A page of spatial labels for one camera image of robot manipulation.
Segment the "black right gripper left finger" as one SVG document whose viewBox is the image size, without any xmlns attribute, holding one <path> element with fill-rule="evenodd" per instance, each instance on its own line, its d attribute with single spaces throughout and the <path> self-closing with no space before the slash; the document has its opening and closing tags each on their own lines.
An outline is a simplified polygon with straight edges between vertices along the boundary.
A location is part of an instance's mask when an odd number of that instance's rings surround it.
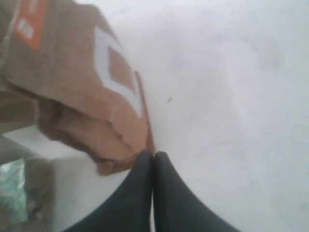
<svg viewBox="0 0 309 232">
<path fill-rule="evenodd" d="M 139 153 L 116 191 L 95 211 L 67 232 L 149 232 L 154 179 L 150 151 Z"/>
</svg>

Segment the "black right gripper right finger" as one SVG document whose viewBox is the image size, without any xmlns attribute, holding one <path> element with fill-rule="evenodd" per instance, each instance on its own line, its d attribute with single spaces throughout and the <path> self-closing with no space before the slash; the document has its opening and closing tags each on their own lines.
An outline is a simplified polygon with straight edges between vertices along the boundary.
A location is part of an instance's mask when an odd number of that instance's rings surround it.
<svg viewBox="0 0 309 232">
<path fill-rule="evenodd" d="M 157 232 L 238 231 L 196 197 L 165 152 L 158 152 L 154 157 L 153 203 Z"/>
</svg>

